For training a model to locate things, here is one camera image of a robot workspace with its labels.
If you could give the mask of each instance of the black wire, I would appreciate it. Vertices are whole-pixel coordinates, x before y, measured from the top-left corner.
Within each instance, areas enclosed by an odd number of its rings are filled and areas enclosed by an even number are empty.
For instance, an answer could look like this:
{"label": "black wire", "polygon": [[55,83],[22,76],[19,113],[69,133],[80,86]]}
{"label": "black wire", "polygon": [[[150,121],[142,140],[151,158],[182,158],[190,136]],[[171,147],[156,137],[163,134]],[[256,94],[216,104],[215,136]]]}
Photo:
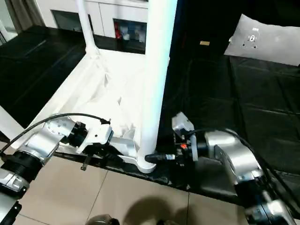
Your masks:
{"label": "black wire", "polygon": [[46,119],[43,119],[33,125],[31,125],[30,127],[26,128],[22,133],[20,133],[17,137],[15,137],[14,139],[12,139],[9,143],[7,143],[1,150],[0,150],[0,157],[5,157],[6,154],[4,153],[5,150],[11,146],[15,141],[17,141],[19,138],[21,138],[23,135],[25,135],[27,132],[31,131],[33,128],[37,127],[38,125],[41,125],[42,123],[45,123],[49,120],[53,120],[59,117],[65,117],[65,116],[85,116],[85,117],[90,117],[90,118],[94,118],[97,119],[101,122],[101,124],[110,124],[109,121],[106,121],[98,116],[94,116],[94,115],[89,115],[89,114],[85,114],[85,113],[77,113],[77,112],[71,112],[71,113],[62,113],[62,114],[57,114],[54,116],[50,116]]}
{"label": "black wire", "polygon": [[[268,170],[269,170],[271,172],[271,174],[273,174],[274,177],[278,180],[278,182],[282,185],[282,187],[286,190],[286,192],[292,197],[292,199],[295,201],[297,206],[300,208],[300,202],[299,202],[298,198],[295,196],[293,191],[288,187],[288,185],[283,181],[283,179],[276,173],[276,171],[271,167],[271,165],[258,152],[254,151],[254,149],[251,147],[251,145],[244,138],[239,136],[237,133],[235,133],[229,129],[226,129],[226,128],[201,128],[201,129],[196,129],[196,130],[190,131],[187,135],[191,135],[191,134],[199,133],[199,132],[211,132],[211,131],[223,131],[223,132],[231,134],[235,138],[239,139],[254,154],[254,156],[258,160],[260,166],[262,167],[262,170],[264,171],[268,182],[272,183],[271,176],[269,175],[269,172],[268,172]],[[276,194],[279,195],[279,197],[290,208],[290,210],[293,211],[293,213],[295,215],[300,217],[300,213],[282,196],[282,194],[278,190],[276,190],[276,189],[274,189],[274,190],[276,191]]]}

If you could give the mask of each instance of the white pole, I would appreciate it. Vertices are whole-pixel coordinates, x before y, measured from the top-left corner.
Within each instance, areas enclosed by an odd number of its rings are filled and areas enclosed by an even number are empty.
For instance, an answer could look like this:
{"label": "white pole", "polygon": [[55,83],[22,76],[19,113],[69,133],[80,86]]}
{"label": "white pole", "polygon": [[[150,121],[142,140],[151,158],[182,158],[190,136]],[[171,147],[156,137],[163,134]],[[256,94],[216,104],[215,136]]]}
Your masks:
{"label": "white pole", "polygon": [[177,0],[149,0],[141,148],[137,153],[139,167],[148,169],[148,173],[155,165],[146,162],[144,157],[156,147],[176,7]]}
{"label": "white pole", "polygon": [[[20,134],[24,128],[0,106],[0,131],[10,140]],[[15,142],[12,147],[18,148],[19,142]]]}
{"label": "white pole", "polygon": [[88,13],[86,11],[86,7],[84,4],[84,0],[76,0],[77,1],[77,7],[78,7],[78,14],[79,19],[81,23],[81,28],[84,35],[84,40],[86,44],[86,53],[89,55],[98,55],[99,50],[95,45],[92,29],[90,27],[90,21],[88,17]]}

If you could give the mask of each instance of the black tablecloth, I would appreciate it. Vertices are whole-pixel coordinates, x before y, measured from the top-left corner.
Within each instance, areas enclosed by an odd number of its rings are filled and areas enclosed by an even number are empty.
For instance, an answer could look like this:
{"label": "black tablecloth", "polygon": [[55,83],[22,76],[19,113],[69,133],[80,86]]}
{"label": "black tablecloth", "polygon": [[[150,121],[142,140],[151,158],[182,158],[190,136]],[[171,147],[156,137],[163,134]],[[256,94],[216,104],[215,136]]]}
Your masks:
{"label": "black tablecloth", "polygon": [[[95,37],[95,41],[100,48],[132,51],[113,38]],[[84,56],[84,48],[81,33],[42,27],[32,27],[1,46],[0,105],[27,126]],[[174,151],[171,118],[182,111],[196,128],[238,132],[300,197],[299,86],[298,67],[223,55],[174,54],[165,84],[157,150]],[[212,159],[201,158],[184,170],[173,164],[157,165],[150,174],[139,172],[134,165],[107,160],[92,159],[90,164],[239,203],[224,168]]]}

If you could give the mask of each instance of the cabinet door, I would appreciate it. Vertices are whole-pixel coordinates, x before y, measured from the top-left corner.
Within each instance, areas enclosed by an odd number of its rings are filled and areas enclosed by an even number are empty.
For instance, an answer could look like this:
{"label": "cabinet door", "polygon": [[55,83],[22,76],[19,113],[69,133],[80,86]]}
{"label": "cabinet door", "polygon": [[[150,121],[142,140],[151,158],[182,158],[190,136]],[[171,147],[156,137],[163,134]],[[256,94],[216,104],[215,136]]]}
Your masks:
{"label": "cabinet door", "polygon": [[148,9],[99,3],[104,35],[115,38],[114,19],[143,22],[148,20]]}
{"label": "cabinet door", "polygon": [[[63,12],[66,13],[66,19],[62,23],[68,23],[68,18],[71,19],[74,16],[73,13],[78,13],[78,8],[75,0],[36,0],[39,10],[41,12],[42,18],[47,27],[59,28],[56,19],[57,12],[59,17],[62,17]],[[104,35],[102,19],[99,9],[99,4],[97,2],[85,2],[86,10],[90,16],[91,25],[93,27],[94,34]]]}

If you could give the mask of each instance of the robotic arm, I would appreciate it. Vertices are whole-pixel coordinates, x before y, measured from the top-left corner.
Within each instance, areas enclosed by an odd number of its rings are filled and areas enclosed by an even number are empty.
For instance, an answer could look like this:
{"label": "robotic arm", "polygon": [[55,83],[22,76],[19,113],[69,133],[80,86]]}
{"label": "robotic arm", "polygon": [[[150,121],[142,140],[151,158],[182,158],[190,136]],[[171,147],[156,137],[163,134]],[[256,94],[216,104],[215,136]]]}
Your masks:
{"label": "robotic arm", "polygon": [[185,159],[214,158],[222,162],[245,209],[249,224],[296,225],[283,201],[269,186],[265,174],[252,151],[235,137],[233,131],[212,130],[204,133],[204,142],[197,143],[194,125],[180,112],[172,119],[176,154],[152,154],[146,161],[177,160],[184,167]]}
{"label": "robotic arm", "polygon": [[30,183],[54,155],[60,142],[77,147],[77,151],[87,155],[82,166],[82,170],[85,170],[88,160],[105,149],[112,136],[109,122],[89,131],[85,124],[75,123],[68,117],[46,122],[13,155],[2,159],[4,164],[0,168],[0,225],[14,223],[22,208],[18,199],[27,192]]}

